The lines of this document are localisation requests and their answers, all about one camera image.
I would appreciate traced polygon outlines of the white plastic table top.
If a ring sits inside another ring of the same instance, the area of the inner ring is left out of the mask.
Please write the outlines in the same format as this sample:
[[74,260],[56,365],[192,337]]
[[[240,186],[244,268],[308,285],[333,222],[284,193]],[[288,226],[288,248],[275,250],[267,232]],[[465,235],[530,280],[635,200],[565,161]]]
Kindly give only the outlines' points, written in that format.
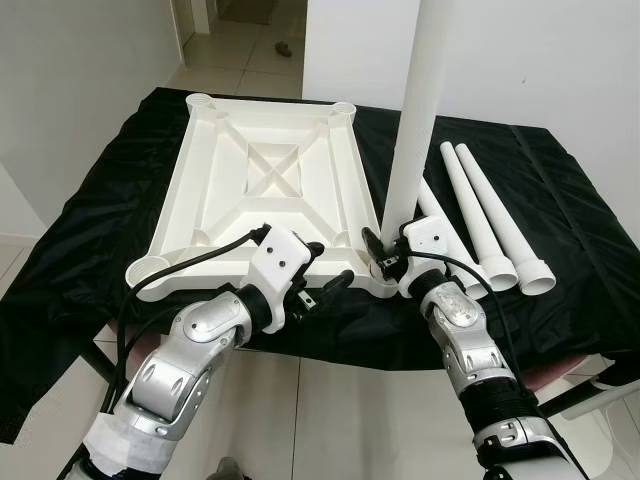
[[348,270],[353,288],[392,296],[394,285],[372,270],[362,237],[378,228],[378,218],[356,145],[355,105],[206,93],[192,93],[186,104],[189,122],[154,237],[125,270],[128,285],[146,282],[142,301],[237,283],[250,266],[251,244],[164,278],[157,273],[266,224],[323,244],[306,271],[308,287]]

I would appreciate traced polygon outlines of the black table cloth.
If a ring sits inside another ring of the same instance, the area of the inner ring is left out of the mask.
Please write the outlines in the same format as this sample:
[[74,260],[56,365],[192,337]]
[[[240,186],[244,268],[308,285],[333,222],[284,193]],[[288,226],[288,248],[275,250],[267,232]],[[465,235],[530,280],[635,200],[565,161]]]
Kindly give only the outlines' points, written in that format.
[[[146,251],[188,124],[186,91],[157,87],[124,120],[0,297],[0,443],[81,356],[127,297],[125,266]],[[556,287],[486,302],[503,308],[518,364],[640,346],[640,252],[575,157],[548,129],[439,116],[435,143],[470,148]],[[440,351],[406,300],[347,291],[250,348],[387,371],[438,370]]]

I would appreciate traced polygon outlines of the white door frame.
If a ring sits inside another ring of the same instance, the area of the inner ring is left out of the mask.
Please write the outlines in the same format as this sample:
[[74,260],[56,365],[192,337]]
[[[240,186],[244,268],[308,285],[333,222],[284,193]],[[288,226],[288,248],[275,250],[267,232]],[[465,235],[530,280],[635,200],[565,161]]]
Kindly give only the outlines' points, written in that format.
[[179,40],[193,35],[210,35],[218,19],[216,0],[172,0]]

